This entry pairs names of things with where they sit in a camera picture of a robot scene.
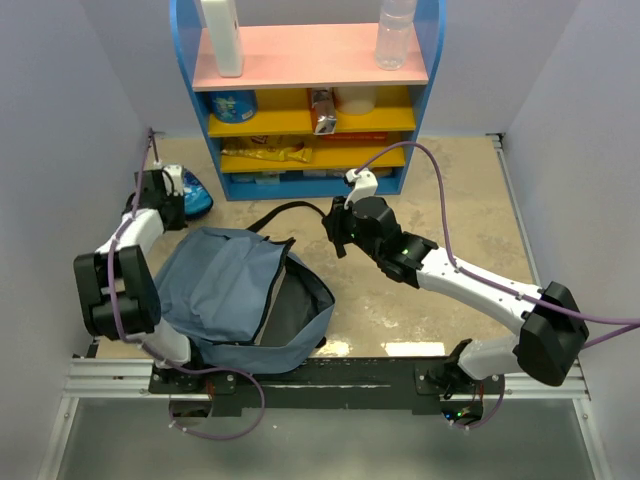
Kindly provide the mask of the blue cartoon pencil case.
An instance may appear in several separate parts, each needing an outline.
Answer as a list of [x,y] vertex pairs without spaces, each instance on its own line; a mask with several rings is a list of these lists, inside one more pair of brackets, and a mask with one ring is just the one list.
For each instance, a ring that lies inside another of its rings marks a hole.
[[208,214],[214,201],[200,180],[188,169],[183,177],[184,210],[187,220],[195,220]]

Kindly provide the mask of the blue-grey fabric backpack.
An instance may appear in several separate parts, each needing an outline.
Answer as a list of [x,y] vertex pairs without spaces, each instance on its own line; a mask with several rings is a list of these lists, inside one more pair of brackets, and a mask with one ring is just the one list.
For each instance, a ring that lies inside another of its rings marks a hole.
[[257,226],[201,227],[155,278],[165,340],[181,339],[214,367],[281,374],[323,347],[335,308],[324,281]]

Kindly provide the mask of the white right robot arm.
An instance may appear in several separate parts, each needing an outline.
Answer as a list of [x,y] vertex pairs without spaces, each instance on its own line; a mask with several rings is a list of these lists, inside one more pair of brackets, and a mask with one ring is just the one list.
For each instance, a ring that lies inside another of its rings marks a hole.
[[524,372],[544,385],[563,384],[589,336],[565,286],[508,279],[449,257],[435,242],[402,230],[380,197],[333,199],[322,221],[338,257],[356,245],[391,280],[453,298],[498,321],[508,335],[461,341],[428,374],[446,393],[469,392],[493,375]]

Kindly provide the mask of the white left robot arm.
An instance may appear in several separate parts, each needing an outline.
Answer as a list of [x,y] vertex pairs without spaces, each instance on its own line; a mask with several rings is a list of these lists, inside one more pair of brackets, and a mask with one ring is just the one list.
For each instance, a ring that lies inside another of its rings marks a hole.
[[163,318],[147,255],[161,236],[186,227],[184,168],[170,164],[135,175],[116,231],[73,261],[84,326],[93,337],[134,345],[171,369],[185,392],[200,390],[207,368],[192,358],[188,337]]

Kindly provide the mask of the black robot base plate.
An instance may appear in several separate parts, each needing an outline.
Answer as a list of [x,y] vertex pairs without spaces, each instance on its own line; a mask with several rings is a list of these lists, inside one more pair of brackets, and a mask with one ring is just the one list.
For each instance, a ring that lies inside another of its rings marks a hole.
[[[500,393],[500,381],[435,380],[445,363],[443,357],[310,358],[290,372],[255,379],[272,409],[404,410],[450,419],[470,408],[480,416],[482,402]],[[232,372],[195,376],[154,367],[149,391],[167,395],[180,414],[209,405],[214,417],[238,417],[261,405],[254,383]]]

